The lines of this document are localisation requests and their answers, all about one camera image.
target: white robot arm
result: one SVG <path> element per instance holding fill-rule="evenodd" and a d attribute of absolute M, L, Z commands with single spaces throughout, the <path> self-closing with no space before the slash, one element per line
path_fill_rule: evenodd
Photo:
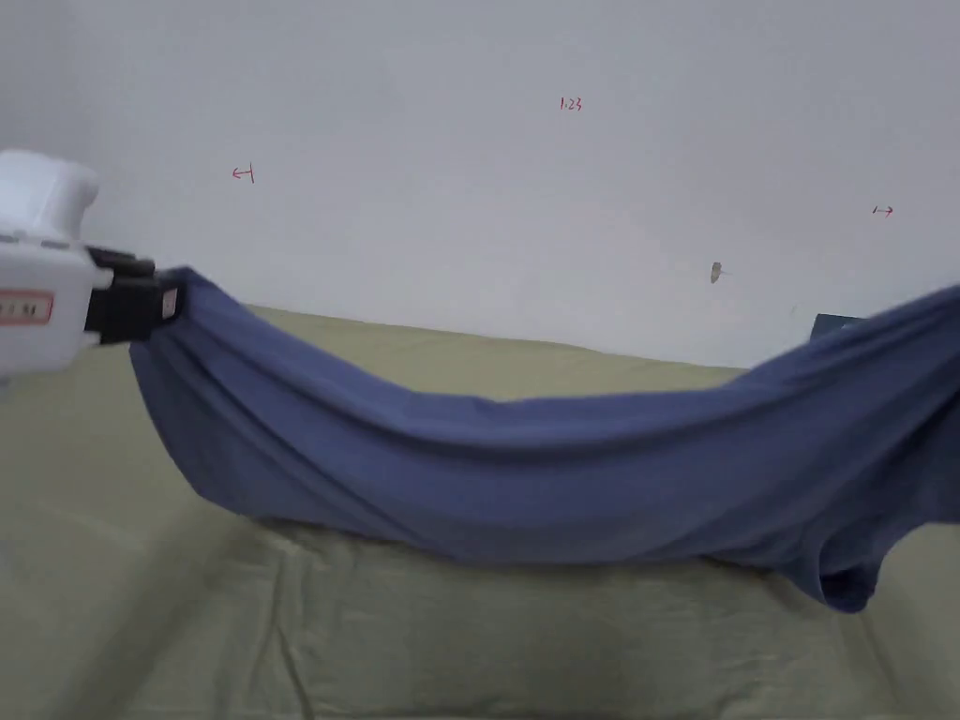
<path fill-rule="evenodd" d="M 99 183 L 37 153 L 0 153 L 0 385 L 66 368 L 84 348 L 146 340 L 172 322 L 183 288 L 154 263 L 80 242 Z"/>

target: red label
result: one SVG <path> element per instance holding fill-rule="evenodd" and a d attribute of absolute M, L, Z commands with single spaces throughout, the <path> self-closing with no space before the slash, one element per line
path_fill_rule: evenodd
<path fill-rule="evenodd" d="M 53 293 L 41 290 L 0 290 L 0 326 L 46 325 L 53 313 Z"/>

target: blue t-shirt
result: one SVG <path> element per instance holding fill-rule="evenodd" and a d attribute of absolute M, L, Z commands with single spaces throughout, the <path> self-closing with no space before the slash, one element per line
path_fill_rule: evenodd
<path fill-rule="evenodd" d="M 134 344 L 194 490 L 471 563 L 710 556 L 862 610 L 906 533 L 960 518 L 960 286 L 691 392 L 417 393 L 256 318 L 189 269 Z"/>

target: white wall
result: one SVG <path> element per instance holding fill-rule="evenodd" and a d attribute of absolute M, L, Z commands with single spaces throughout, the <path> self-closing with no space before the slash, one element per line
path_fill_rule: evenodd
<path fill-rule="evenodd" d="M 954 0 L 29 6 L 0 144 L 243 300 L 744 366 L 960 269 Z"/>

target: dark object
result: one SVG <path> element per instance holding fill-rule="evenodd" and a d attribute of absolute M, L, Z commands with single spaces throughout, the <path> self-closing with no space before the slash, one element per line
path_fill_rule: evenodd
<path fill-rule="evenodd" d="M 416 393 L 258 319 L 184 269 L 131 345 L 194 490 L 469 563 L 709 556 L 862 610 L 914 528 L 960 522 L 960 286 L 719 388 L 497 402 Z"/>
<path fill-rule="evenodd" d="M 86 250 L 98 268 L 113 270 L 113 282 L 90 294 L 86 310 L 84 330 L 99 333 L 100 345 L 147 340 L 180 316 L 186 291 L 180 279 L 158 274 L 152 260 L 129 252 Z"/>
<path fill-rule="evenodd" d="M 813 329 L 810 330 L 810 340 L 826 335 L 833 330 L 840 330 L 844 327 L 853 327 L 857 323 L 863 322 L 863 318 L 852 318 L 847 315 L 825 315 L 820 313 L 813 321 Z"/>

